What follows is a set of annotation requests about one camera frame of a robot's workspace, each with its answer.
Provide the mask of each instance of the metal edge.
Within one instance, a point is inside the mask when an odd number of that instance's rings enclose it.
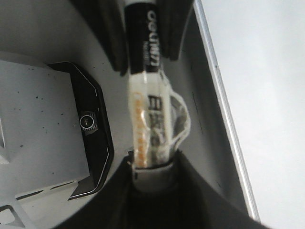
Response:
[[[200,34],[202,37],[206,57],[207,57],[207,60],[209,63],[217,99],[218,99],[221,113],[222,113],[222,116],[224,119],[224,125],[225,125],[228,139],[230,142],[237,174],[240,179],[248,214],[254,220],[260,222],[259,213],[258,213],[257,205],[255,202],[253,190],[251,187],[250,179],[248,176],[248,172],[247,172],[247,169],[245,166],[242,149],[241,149],[241,146],[240,146],[240,143],[238,140],[238,136],[237,136],[236,128],[235,128],[234,121],[232,118],[227,95],[226,95],[225,89],[224,89],[224,83],[223,83],[223,80],[221,77],[215,50],[213,47],[212,38],[211,38],[210,31],[208,28],[206,16],[205,16],[205,13],[203,10],[202,0],[195,0],[194,11],[195,11],[195,14],[197,17],[198,27],[199,27]]]
[[[150,3],[150,4],[156,4],[157,0],[125,0],[125,6],[129,6],[135,3]]]
[[[106,168],[106,164],[108,162],[108,158],[109,158],[109,149],[107,147],[106,163],[103,166],[102,173],[101,173],[101,176],[100,176],[100,179],[98,181],[97,186],[93,190],[91,190],[89,192],[84,192],[84,193],[81,193],[81,194],[70,196],[68,200],[77,199],[77,198],[81,198],[81,197],[84,197],[84,196],[88,196],[88,195],[94,194],[94,193],[98,192],[102,188],[102,178],[103,178],[103,174],[104,174],[104,171],[105,171],[105,168]]]

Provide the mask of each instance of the gray panel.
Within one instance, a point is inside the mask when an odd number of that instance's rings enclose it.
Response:
[[[0,61],[1,123],[9,163],[0,195],[15,196],[89,175],[70,76]]]

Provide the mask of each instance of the white surface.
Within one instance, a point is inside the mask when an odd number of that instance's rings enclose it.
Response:
[[[305,2],[203,0],[261,222],[305,228]]]

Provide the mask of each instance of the gray surface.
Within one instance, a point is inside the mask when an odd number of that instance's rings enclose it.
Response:
[[[2,52],[0,51],[0,60],[2,61],[8,61],[13,63],[22,63],[34,67],[40,67],[40,68],[49,68],[47,65],[42,63],[41,61],[31,57],[26,56],[22,54],[16,54],[11,52]]]
[[[89,175],[76,104],[67,73],[6,61],[0,61],[0,69],[8,154],[8,163],[0,164],[0,206],[13,206],[32,229],[16,197]]]
[[[305,2],[202,2],[261,222],[303,229]]]
[[[132,146],[127,107],[127,77],[113,72],[104,51],[68,1],[2,1],[0,50],[31,55],[45,63],[71,61],[83,66],[104,93],[115,156],[110,177]],[[197,171],[221,195],[245,211],[239,180],[217,110],[214,87],[205,61],[201,37],[193,17],[192,29],[178,62],[164,61],[173,89],[188,105],[192,128],[181,149]],[[50,218],[64,220],[90,197],[68,201]]]

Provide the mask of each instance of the small circular lens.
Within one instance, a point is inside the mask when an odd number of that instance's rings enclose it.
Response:
[[[94,119],[93,119],[93,117],[91,117],[89,115],[85,115],[85,116],[81,117],[80,123],[81,123],[82,128],[89,129],[93,126]]]

